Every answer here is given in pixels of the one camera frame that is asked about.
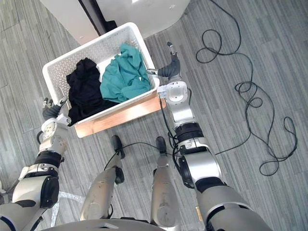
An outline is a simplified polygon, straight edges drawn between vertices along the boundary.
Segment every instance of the white wall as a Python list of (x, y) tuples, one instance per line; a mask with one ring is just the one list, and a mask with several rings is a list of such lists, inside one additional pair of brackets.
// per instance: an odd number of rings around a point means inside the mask
[(143, 38), (175, 24), (190, 0), (96, 0), (106, 21), (135, 23)]
[(80, 44), (98, 37), (94, 26), (78, 0), (40, 1)]

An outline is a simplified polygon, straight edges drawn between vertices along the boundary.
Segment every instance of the electrical cord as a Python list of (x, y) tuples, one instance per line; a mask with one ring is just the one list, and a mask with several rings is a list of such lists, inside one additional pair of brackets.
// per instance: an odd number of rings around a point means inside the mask
[[(154, 146), (154, 145), (152, 145), (152, 144), (150, 144), (150, 143), (147, 143), (147, 142), (142, 142), (142, 141), (140, 141), (140, 142), (134, 142), (134, 143), (128, 144), (128, 145), (122, 147), (122, 149), (127, 148), (127, 147), (130, 147), (130, 146), (135, 145), (135, 144), (146, 144), (146, 145), (149, 145), (149, 146), (151, 146), (151, 147), (153, 147), (153, 148), (158, 149), (156, 146)], [(112, 157), (108, 160), (107, 164), (105, 165), (104, 171), (106, 170), (106, 167), (108, 166), (108, 164), (110, 163), (110, 161), (112, 160), (112, 158), (113, 158), (115, 155), (117, 155), (117, 154), (119, 154), (119, 152), (115, 152), (115, 153), (112, 155)], [(113, 208), (112, 204), (110, 204), (110, 207), (111, 207), (111, 213), (108, 215), (108, 217), (107, 217), (108, 219), (110, 219), (111, 216), (112, 216), (112, 214), (114, 213), (114, 208)]]
[(172, 160), (173, 160), (173, 163), (174, 163), (174, 166), (176, 167), (177, 171), (180, 173), (180, 166), (177, 162), (177, 159), (175, 158), (176, 157), (176, 154), (178, 153), (178, 140), (177, 140), (177, 137), (176, 135), (173, 136), (172, 135), (172, 132), (169, 128), (169, 125), (168, 125), (168, 122), (167, 122), (167, 119), (166, 119), (166, 116), (165, 116), (165, 112), (164, 112), (164, 109), (163, 109), (163, 105), (162, 105), (162, 101), (161, 99), (159, 98), (159, 104), (160, 104), (160, 109), (161, 109), (161, 112), (163, 114), (163, 118), (164, 118), (164, 122), (165, 122), (165, 126), (168, 130), (168, 137), (169, 137), (169, 144), (170, 146), (173, 148), (173, 151), (172, 151)]
[[(203, 48), (199, 49), (196, 53), (196, 60), (199, 62), (199, 63), (202, 63), (202, 64), (208, 64), (210, 62), (212, 62), (213, 60), (215, 60), (218, 56), (229, 56), (229, 55), (234, 55), (234, 54), (237, 54), (237, 55), (241, 55), (241, 56), (244, 56), (245, 58), (248, 59), (249, 63), (250, 63), (250, 66), (251, 66), (251, 75), (250, 75), (250, 81), (244, 81), (244, 82), (240, 82), (238, 84), (235, 85), (235, 90), (237, 91), (237, 93), (239, 94), (239, 96), (245, 101), (245, 119), (246, 119), (246, 125), (248, 127), (248, 131), (249, 131), (249, 135), (247, 136), (247, 138), (241, 142), (240, 144), (232, 147), (232, 148), (229, 148), (229, 149), (226, 149), (224, 151), (221, 151), (219, 153), (216, 153), (215, 155), (219, 155), (221, 153), (224, 153), (224, 152), (227, 152), (227, 151), (230, 151), (230, 150), (233, 150), (235, 148), (238, 148), (240, 146), (242, 146), (243, 144), (245, 144), (249, 138), (251, 137), (251, 135), (253, 135), (254, 137), (256, 137), (257, 139), (259, 139), (260, 141), (262, 141), (265, 146), (266, 146), (266, 149), (267, 149), (267, 152), (270, 156), (272, 156), (274, 159), (273, 160), (267, 160), (265, 162), (263, 162), (260, 167), (259, 167), (259, 172), (263, 175), (263, 176), (272, 176), (274, 175), (278, 169), (279, 169), (279, 165), (280, 165), (280, 162), (282, 161), (285, 161), (287, 160), (290, 156), (293, 155), (293, 153), (295, 152), (295, 150), (297, 149), (297, 143), (298, 143), (298, 139), (297, 139), (297, 134), (296, 134), (296, 129), (295, 129), (295, 125), (294, 125), (294, 122), (293, 120), (291, 119), (291, 117), (289, 116), (286, 116), (284, 119), (283, 119), (283, 127), (284, 129), (288, 132), (288, 133), (291, 133), (293, 138), (294, 138), (294, 145), (293, 145), (293, 149), (292, 151), (283, 156), (283, 157), (278, 157), (275, 152), (273, 151), (273, 148), (270, 146), (270, 134), (272, 132), (272, 128), (273, 128), (273, 123), (274, 123), (274, 118), (275, 118), (275, 107), (274, 107), (274, 104), (273, 104), (273, 101), (271, 99), (271, 97), (260, 87), (258, 86), (256, 83), (253, 82), (253, 73), (254, 73), (254, 67), (253, 67), (253, 63), (251, 61), (251, 59), (244, 53), (241, 53), (241, 52), (238, 52), (241, 44), (242, 44), (242, 35), (241, 35), (241, 30), (240, 30), (240, 27), (239, 27), (239, 24), (237, 22), (237, 20), (235, 19), (234, 16), (232, 16), (229, 12), (227, 12), (225, 9), (223, 9), (220, 5), (218, 5), (216, 2), (214, 2), (213, 0), (209, 0), (210, 2), (212, 2), (213, 4), (215, 4), (219, 9), (221, 9), (224, 13), (226, 13), (236, 24), (237, 26), (237, 29), (238, 29), (238, 34), (239, 34), (239, 43), (236, 47), (236, 49), (234, 51), (231, 51), (229, 53), (222, 53), (220, 52), (221, 49), (222, 49), (222, 37), (221, 37), (221, 34), (214, 30), (214, 29), (208, 29), (206, 31), (204, 31), (202, 33), (202, 43), (204, 45)], [(208, 47), (206, 44), (205, 44), (205, 39), (204, 39), (204, 35), (207, 33), (207, 32), (210, 32), (210, 31), (213, 31), (215, 32), (218, 37), (219, 37), (219, 48), (217, 50), (215, 50), (214, 48), (211, 48), (211, 47)], [(210, 51), (214, 54), (214, 57), (211, 58), (210, 60), (208, 61), (203, 61), (199, 58), (199, 54), (200, 52), (204, 51), (204, 50), (207, 50), (207, 51)], [(249, 92), (251, 89), (254, 89), (253, 93), (252, 93), (252, 96), (249, 97), (249, 99), (247, 100), (243, 94), (244, 93), (247, 93)], [(251, 127), (250, 127), (250, 123), (249, 123), (249, 115), (248, 115), (248, 109), (253, 107), (253, 108), (260, 108), (262, 105), (263, 105), (263, 100), (260, 98), (260, 97), (255, 97), (256, 93), (259, 91), (261, 91), (263, 94), (265, 94), (266, 98), (268, 99), (270, 105), (271, 105), (271, 108), (272, 108), (272, 117), (271, 117), (271, 124), (270, 124), (270, 128), (269, 128), (269, 131), (267, 133), (267, 138), (266, 140), (262, 139), (261, 137), (259, 137), (258, 135), (256, 135), (252, 130), (251, 130)], [(286, 121), (289, 121), (291, 123), (291, 129), (288, 129), (287, 126), (286, 126)], [(275, 163), (276, 164), (276, 168), (270, 172), (270, 173), (265, 173), (262, 169), (264, 166), (266, 166), (267, 164), (269, 163)]]
[(108, 215), (107, 219), (110, 219), (112, 214), (114, 213), (114, 208), (113, 208), (112, 204), (110, 204), (110, 207), (111, 207), (111, 213)]
[(40, 144), (40, 140), (39, 140), (39, 137), (40, 137), (40, 135), (43, 133), (43, 131), (39, 131), (38, 133), (37, 133), (37, 142)]

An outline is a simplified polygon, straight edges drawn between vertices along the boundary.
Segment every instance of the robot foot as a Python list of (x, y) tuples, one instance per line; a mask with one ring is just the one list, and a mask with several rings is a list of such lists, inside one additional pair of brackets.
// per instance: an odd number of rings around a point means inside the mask
[(124, 159), (125, 153), (123, 151), (123, 145), (122, 145), (120, 138), (117, 135), (112, 136), (111, 137), (111, 143), (112, 143), (115, 151), (121, 153), (121, 159)]

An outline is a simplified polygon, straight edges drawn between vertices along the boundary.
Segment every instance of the white laundry basket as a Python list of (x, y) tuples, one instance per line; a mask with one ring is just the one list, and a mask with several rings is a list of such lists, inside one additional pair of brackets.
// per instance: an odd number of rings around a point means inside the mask
[[(154, 64), (148, 49), (144, 44), (137, 26), (134, 23), (126, 23), (44, 65), (43, 75), (52, 100), (54, 102), (58, 102), (63, 96), (68, 96), (70, 87), (66, 81), (66, 76), (71, 74), (76, 69), (76, 64), (81, 59), (87, 57), (92, 59), (96, 64), (106, 60), (111, 60), (111, 58), (120, 53), (120, 45), (122, 43), (126, 43), (137, 48), (143, 56), (145, 67), (147, 69), (154, 68)], [(153, 95), (152, 93), (156, 91), (159, 86), (159, 79), (149, 75), (149, 80), (151, 83), (150, 91), (99, 112), (79, 121), (78, 123), (80, 124), (97, 119), (135, 103), (149, 95)]]

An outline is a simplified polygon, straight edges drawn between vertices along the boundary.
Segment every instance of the black cloth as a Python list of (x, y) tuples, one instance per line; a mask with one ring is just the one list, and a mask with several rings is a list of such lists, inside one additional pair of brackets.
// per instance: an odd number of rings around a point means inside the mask
[(68, 99), (72, 106), (68, 112), (68, 116), (72, 119), (70, 125), (118, 104), (103, 100), (100, 91), (100, 72), (95, 62), (85, 58), (80, 60), (76, 67), (73, 73), (66, 76), (70, 86)]

